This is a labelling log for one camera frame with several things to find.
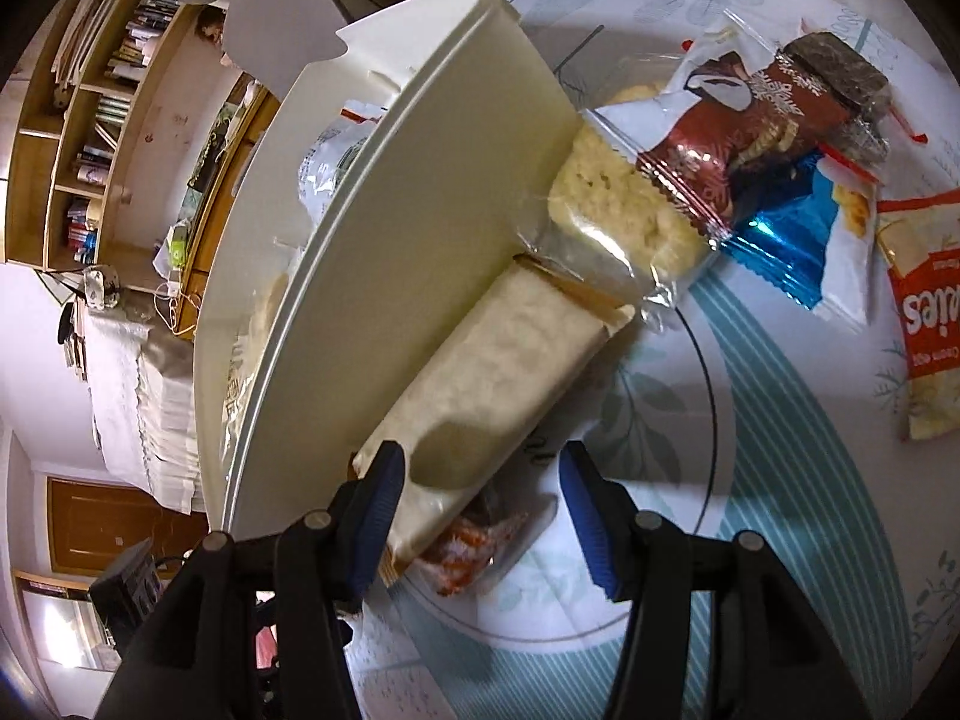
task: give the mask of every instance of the red snack wrapper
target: red snack wrapper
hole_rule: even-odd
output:
[[[714,242],[750,209],[734,177],[792,161],[853,117],[829,86],[732,18],[694,41],[651,100],[584,113]]]
[[[514,514],[501,522],[480,525],[461,514],[416,559],[416,565],[438,595],[454,595],[479,579],[526,519],[526,514]]]

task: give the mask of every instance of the bookshelf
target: bookshelf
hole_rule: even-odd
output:
[[[95,246],[91,244],[92,261],[117,268],[128,288],[152,292],[160,285],[152,268],[154,242],[165,234],[178,209],[174,200],[166,199],[165,208],[151,208],[157,193],[144,182],[138,186],[136,172],[142,170],[145,159],[160,160],[163,171],[172,177],[163,189],[168,196],[176,197],[179,191],[182,197],[185,184],[178,189],[176,180],[193,164],[189,151],[201,145],[195,143],[196,134],[202,133],[203,138],[209,127],[203,111],[193,115],[197,100],[205,102],[204,95],[229,90],[239,71],[222,67],[219,50],[194,35],[202,6],[180,5],[168,11],[169,23],[153,42],[152,58],[140,81],[133,85],[110,77],[115,70],[112,57],[127,50],[123,45],[128,43],[128,23],[142,14],[145,2],[61,1],[38,55],[13,138],[0,262],[44,271],[80,268],[70,242],[75,241],[75,225],[68,232],[67,214],[77,203],[82,207],[87,202],[88,228],[96,227],[97,233]],[[83,25],[83,34],[77,23]],[[65,60],[59,58],[64,46],[70,47],[72,64],[64,74],[74,81],[70,83],[58,83],[54,72],[57,66],[66,68]],[[176,88],[164,83],[167,76],[179,79]],[[186,79],[200,80],[188,83]],[[170,121],[160,113],[178,109],[178,96],[184,105],[194,107]],[[110,132],[115,140],[112,156],[99,157],[106,174],[106,180],[99,180],[104,185],[80,180],[77,160],[91,145],[91,137],[99,137],[91,136],[95,124],[102,125],[102,117],[115,110],[121,114]],[[175,142],[178,147],[151,151],[153,141]],[[136,215],[144,215],[150,224],[130,223]],[[136,234],[128,232],[131,228],[136,228]]]

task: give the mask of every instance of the screw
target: screw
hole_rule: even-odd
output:
[[[739,542],[740,546],[751,552],[760,552],[761,549],[767,543],[763,540],[763,536],[760,536],[759,533],[754,533],[753,531],[744,531],[741,533],[736,540]]]
[[[664,523],[664,518],[656,512],[637,512],[634,522],[637,524],[637,528],[642,528],[645,531],[656,531]]]
[[[227,534],[222,531],[208,533],[203,539],[203,549],[208,552],[219,552],[227,546]]]
[[[332,517],[324,509],[314,509],[313,512],[304,517],[304,525],[311,531],[322,531],[323,528],[329,528],[333,522]]]

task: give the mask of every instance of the white tray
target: white tray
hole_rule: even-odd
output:
[[[304,69],[264,136],[200,311],[203,494],[237,538],[328,503],[350,452],[517,251],[517,202],[549,188],[578,125],[503,0],[411,0],[338,34],[347,53]],[[296,169],[347,98],[391,107],[308,242]],[[303,245],[224,480],[230,348]]]

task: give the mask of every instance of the wooden door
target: wooden door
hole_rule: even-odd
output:
[[[135,488],[47,481],[50,565],[62,574],[97,576],[128,547],[152,538],[154,557],[182,555],[208,532],[204,514],[161,507]]]

